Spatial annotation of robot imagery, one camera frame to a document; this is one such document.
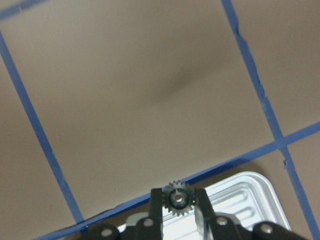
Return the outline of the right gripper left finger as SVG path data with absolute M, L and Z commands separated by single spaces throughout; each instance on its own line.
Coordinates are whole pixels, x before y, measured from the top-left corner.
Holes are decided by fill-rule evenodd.
M 104 224 L 90 228 L 87 240 L 162 240 L 163 239 L 163 193 L 161 188 L 150 192 L 149 211 L 134 225 L 126 226 L 123 232 L 111 225 Z

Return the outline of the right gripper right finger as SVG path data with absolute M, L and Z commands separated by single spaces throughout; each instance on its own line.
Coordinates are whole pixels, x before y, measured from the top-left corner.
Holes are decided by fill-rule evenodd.
M 247 230 L 229 214 L 215 213 L 207 192 L 194 190 L 194 217 L 202 240 L 303 240 L 304 237 L 271 221 L 256 223 Z

